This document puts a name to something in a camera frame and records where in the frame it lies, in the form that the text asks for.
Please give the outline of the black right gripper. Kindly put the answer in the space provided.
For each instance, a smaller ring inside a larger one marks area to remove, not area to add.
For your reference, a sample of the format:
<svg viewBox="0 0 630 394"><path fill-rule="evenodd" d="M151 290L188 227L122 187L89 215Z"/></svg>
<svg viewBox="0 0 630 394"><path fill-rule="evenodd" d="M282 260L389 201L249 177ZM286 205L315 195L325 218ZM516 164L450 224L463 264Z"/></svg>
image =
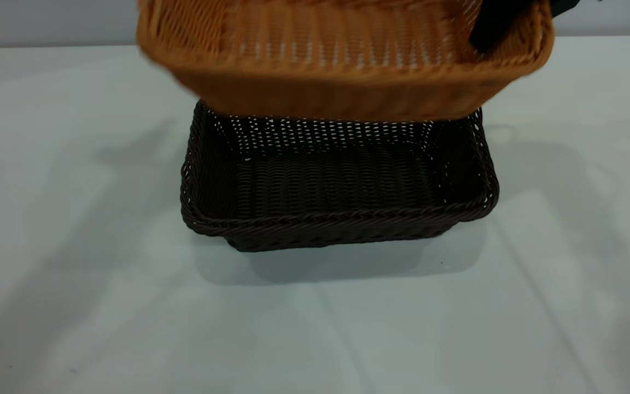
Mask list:
<svg viewBox="0 0 630 394"><path fill-rule="evenodd" d="M552 17L573 9L580 0L550 0ZM525 22L525 13L534 1L482 1L469 43L478 53L487 53L497 47L518 22Z"/></svg>

